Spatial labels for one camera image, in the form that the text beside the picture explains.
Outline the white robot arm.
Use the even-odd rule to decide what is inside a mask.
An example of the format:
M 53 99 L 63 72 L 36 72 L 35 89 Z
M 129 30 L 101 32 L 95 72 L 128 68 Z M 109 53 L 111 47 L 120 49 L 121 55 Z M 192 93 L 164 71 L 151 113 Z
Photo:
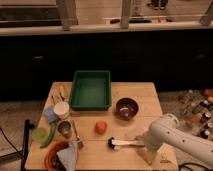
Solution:
M 213 142 L 182 132 L 178 118 L 167 113 L 153 121 L 139 139 L 143 147 L 138 150 L 142 159 L 151 165 L 158 150 L 166 143 L 213 167 Z

